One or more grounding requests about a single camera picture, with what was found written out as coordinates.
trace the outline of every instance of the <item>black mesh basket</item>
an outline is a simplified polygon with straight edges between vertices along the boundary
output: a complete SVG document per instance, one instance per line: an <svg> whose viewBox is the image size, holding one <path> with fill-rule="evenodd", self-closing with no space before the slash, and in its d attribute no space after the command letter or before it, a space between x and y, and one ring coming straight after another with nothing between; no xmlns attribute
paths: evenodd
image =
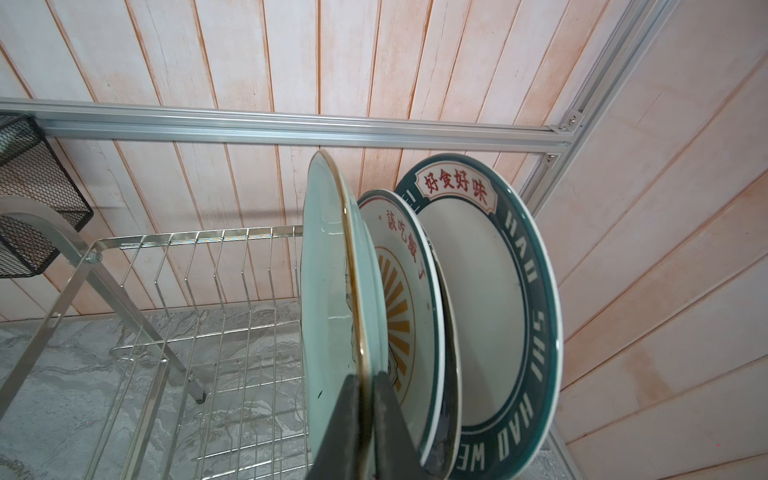
<svg viewBox="0 0 768 480"><path fill-rule="evenodd" d="M0 195L40 201L78 232L94 215L29 115L0 112ZM43 273L57 255L58 250L37 230L0 217L0 278Z"/></svg>

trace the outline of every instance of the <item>plate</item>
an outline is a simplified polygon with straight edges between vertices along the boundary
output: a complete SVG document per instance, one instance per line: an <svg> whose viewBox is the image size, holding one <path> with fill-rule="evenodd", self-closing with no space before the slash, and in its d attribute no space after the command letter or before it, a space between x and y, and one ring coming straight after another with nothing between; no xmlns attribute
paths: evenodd
<svg viewBox="0 0 768 480"><path fill-rule="evenodd" d="M445 277L440 268L437 254L435 268L440 282L442 312L445 321L445 388L440 406L440 418L437 424L435 441L424 464L424 470L430 478L448 478L458 455L458 441L461 433L462 417L462 369L461 356L458 353L458 334L453 321L451 298L445 286Z"/></svg>
<svg viewBox="0 0 768 480"><path fill-rule="evenodd" d="M354 196L324 151L310 162L303 236L301 336L310 446L319 451L341 385L356 373L367 448L372 379L387 367L383 288Z"/></svg>
<svg viewBox="0 0 768 480"><path fill-rule="evenodd" d="M429 235L455 314L462 436L451 478L512 478L545 440L562 371L560 303L541 236L509 184L465 155L421 161L396 193Z"/></svg>
<svg viewBox="0 0 768 480"><path fill-rule="evenodd" d="M445 376L443 303L426 235L388 190L358 202L378 257L389 340L388 374L421 464L437 431Z"/></svg>

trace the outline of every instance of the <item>metal dish rack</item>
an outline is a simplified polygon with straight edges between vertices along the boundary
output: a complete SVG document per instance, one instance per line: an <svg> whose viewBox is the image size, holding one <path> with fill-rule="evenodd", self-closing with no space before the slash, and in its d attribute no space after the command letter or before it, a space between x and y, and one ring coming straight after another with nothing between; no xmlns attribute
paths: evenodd
<svg viewBox="0 0 768 480"><path fill-rule="evenodd" d="M88 457L81 463L80 478L288 479L307 475L312 455L307 448L300 272L295 254L301 226L110 238L88 247L53 210L33 200L0 198L0 215L37 228L76 266L6 376L0 390L0 419L17 415L31 401L35 375L30 373L56 330L67 328L63 313L88 281L118 317L92 322L102 322L105 329L119 335L108 354L99 353L108 355L104 368L109 372L105 378L111 379L108 389L112 395L108 405L99 406L106 415L92 421L100 428L98 434L91 430L91 451L72 453ZM272 259L278 242L292 244L295 299L275 297ZM268 300L256 300L247 279L255 243L259 250L269 245ZM219 275L225 246L230 252L237 248L241 255L244 303L225 302ZM120 283L101 262L113 249L123 250L130 262ZM145 257L149 250L161 252L152 257L159 258L154 288L163 308L145 316L131 301L125 283L137 258ZM166 305L167 296L158 281L177 250L189 256L182 287L191 307L180 310ZM218 305L195 302L190 280L200 256L214 261L213 275L207 280L216 288Z"/></svg>

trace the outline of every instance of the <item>wood panel wall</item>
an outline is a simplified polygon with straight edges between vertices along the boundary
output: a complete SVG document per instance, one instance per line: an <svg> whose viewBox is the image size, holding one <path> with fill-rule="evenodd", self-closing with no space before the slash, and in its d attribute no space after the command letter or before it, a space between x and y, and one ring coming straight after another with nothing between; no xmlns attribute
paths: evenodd
<svg viewBox="0 0 768 480"><path fill-rule="evenodd" d="M8 0L0 3L0 95L122 104L541 125L561 120L629 0ZM301 223L315 147L52 139L96 209L84 236ZM329 148L352 189L393 188L430 152ZM469 152L517 188L536 155ZM248 282L271 295L268 251ZM299 252L277 242L275 293L295 295ZM218 303L216 251L193 265L198 304ZM158 283L187 305L190 249ZM128 285L161 306L162 252ZM245 300L242 256L220 261L226 301ZM129 260L108 267L118 276ZM0 281L3 319L40 317L71 269ZM108 310L86 288L73 313Z"/></svg>
<svg viewBox="0 0 768 480"><path fill-rule="evenodd" d="M589 480L765 478L768 4L684 0L537 217Z"/></svg>

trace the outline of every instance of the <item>bolt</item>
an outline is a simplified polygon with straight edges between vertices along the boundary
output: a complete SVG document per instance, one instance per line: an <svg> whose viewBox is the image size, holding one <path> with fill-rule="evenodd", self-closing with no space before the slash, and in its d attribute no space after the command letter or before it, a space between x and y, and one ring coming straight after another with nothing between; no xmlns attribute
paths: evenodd
<svg viewBox="0 0 768 480"><path fill-rule="evenodd" d="M85 256L85 261L88 263L99 263L101 262L101 252L88 252L88 254Z"/></svg>

